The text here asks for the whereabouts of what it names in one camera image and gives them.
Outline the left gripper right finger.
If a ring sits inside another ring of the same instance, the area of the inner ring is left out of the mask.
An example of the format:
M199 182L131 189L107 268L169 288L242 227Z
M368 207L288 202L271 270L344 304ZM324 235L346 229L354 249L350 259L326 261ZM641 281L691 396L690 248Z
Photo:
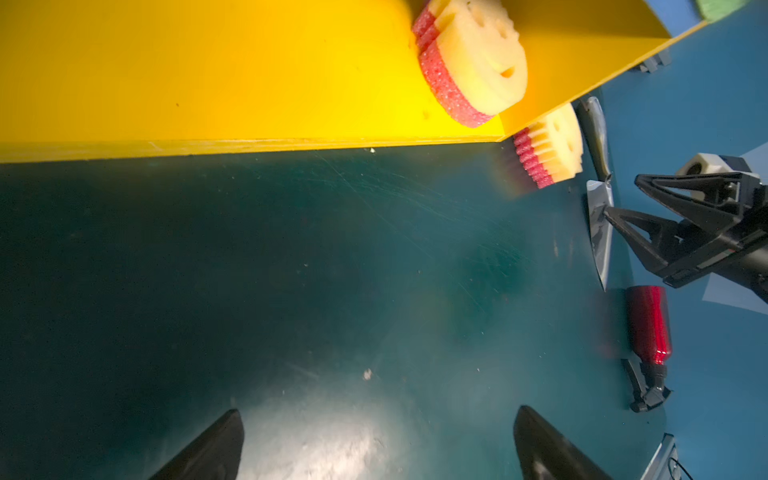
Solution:
M528 405L518 409L514 422L514 440L522 478L525 480L610 479L597 464Z

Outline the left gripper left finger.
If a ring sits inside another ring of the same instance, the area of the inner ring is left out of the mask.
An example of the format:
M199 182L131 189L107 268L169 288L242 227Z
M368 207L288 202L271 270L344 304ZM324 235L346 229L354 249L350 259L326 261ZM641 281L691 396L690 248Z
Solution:
M227 410L150 479L235 480L244 439L240 412Z

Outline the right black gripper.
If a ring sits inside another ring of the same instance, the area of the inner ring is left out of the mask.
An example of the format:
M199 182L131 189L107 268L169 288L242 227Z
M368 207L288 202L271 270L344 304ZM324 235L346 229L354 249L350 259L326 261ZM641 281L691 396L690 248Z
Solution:
M647 271L674 288L717 274L767 300L767 207L757 176L641 174L635 185L685 219L604 210Z

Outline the yellow smiley sponge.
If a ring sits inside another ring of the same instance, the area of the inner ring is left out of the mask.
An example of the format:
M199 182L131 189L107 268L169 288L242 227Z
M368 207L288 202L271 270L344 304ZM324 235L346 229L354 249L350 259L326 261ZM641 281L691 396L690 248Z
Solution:
M412 32L430 90L459 124L477 128L524 98L527 58L502 2L429 1Z
M582 132L571 103L565 103L513 136L516 154L539 189L583 171Z

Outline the green sponge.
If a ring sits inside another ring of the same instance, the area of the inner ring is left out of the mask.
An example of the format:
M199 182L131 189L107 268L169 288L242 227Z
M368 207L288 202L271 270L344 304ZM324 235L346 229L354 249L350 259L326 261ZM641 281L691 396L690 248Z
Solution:
M708 23L723 20L749 3L749 0L695 0L698 12Z

